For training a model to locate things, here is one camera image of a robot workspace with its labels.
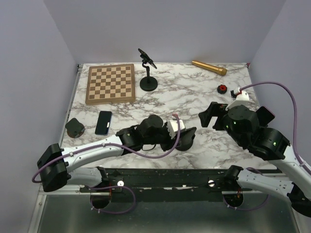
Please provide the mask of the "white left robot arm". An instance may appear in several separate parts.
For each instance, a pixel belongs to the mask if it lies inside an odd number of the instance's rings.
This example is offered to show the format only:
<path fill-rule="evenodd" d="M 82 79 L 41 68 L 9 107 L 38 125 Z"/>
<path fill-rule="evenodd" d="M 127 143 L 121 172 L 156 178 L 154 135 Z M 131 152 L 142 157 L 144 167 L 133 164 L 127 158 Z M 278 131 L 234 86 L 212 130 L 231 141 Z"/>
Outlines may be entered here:
<path fill-rule="evenodd" d="M 44 192 L 53 192 L 67 184 L 84 185 L 102 192 L 108 180 L 102 168 L 87 168 L 96 161 L 134 153 L 144 158 L 158 159 L 173 150 L 189 150 L 195 138 L 196 127 L 187 128 L 178 115 L 163 122 L 157 115 L 150 115 L 140 124 L 118 131 L 106 139 L 78 147 L 60 148 L 51 144 L 37 161 L 40 177 L 32 178 L 41 183 Z"/>

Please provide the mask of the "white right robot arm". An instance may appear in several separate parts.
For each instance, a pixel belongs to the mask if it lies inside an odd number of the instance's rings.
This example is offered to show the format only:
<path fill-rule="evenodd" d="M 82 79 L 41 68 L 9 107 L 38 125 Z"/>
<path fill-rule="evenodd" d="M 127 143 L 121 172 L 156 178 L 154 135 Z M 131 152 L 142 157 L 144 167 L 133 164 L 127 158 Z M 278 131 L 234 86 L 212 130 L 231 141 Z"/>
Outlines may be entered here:
<path fill-rule="evenodd" d="M 275 117 L 273 113 L 265 107 L 253 111 L 244 105 L 228 108 L 226 104 L 212 102 L 198 116 L 204 128 L 216 117 L 214 130 L 226 131 L 238 146 L 273 164 L 289 178 L 276 180 L 232 165 L 223 179 L 227 189 L 260 191 L 290 202 L 294 210 L 311 216 L 311 176 L 304 169 L 307 165 L 299 163 L 293 145 L 280 131 L 268 127 Z"/>

